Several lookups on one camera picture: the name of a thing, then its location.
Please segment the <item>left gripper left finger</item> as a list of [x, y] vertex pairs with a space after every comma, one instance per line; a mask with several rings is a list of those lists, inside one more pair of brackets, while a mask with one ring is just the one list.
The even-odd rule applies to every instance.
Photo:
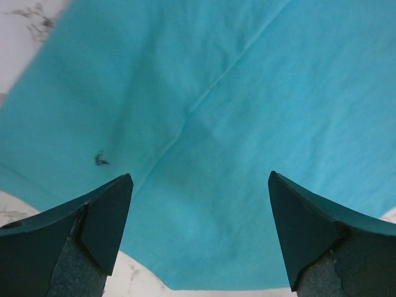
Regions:
[[133, 189], [121, 175], [81, 197], [1, 227], [1, 296], [103, 296]]

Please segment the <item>turquoise t shirt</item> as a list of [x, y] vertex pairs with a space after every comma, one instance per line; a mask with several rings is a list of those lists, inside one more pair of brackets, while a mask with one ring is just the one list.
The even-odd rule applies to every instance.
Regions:
[[72, 1], [1, 107], [1, 189], [130, 174], [121, 248], [174, 290], [287, 286], [272, 171], [395, 207], [394, 1]]

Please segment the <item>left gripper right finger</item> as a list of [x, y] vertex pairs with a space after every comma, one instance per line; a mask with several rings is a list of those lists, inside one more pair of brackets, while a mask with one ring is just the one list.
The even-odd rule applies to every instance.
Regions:
[[272, 171], [270, 204], [298, 296], [395, 296], [395, 224], [321, 197]]

